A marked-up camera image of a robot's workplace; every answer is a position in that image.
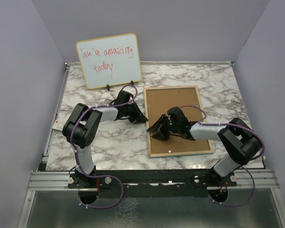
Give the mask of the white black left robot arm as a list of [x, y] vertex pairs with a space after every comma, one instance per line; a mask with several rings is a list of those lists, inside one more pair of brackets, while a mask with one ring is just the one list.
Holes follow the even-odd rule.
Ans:
[[88, 107], [78, 103], [66, 121], [62, 134], [73, 148], [76, 167], [80, 173], [79, 182], [84, 187], [95, 183], [95, 164], [92, 159], [91, 144], [102, 122], [128, 120], [132, 124], [148, 121], [136, 102], [136, 96], [121, 90], [116, 99], [106, 105]]

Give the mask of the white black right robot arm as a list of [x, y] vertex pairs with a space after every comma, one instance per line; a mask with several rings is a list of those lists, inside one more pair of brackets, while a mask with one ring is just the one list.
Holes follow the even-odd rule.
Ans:
[[167, 141], [171, 135], [185, 140], [220, 141], [227, 154], [209, 171], [209, 181], [219, 186], [226, 176], [235, 169], [247, 165], [251, 160], [262, 156], [264, 142], [240, 118], [228, 123], [205, 123], [202, 117], [198, 122], [190, 122], [180, 107], [173, 107], [147, 129], [152, 138]]

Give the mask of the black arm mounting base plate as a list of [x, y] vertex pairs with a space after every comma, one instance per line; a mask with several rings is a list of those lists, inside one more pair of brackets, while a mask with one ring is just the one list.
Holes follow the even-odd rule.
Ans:
[[237, 185], [234, 172], [220, 177], [210, 169], [97, 170], [91, 178], [75, 171], [67, 182], [89, 198], [206, 197], [208, 190]]

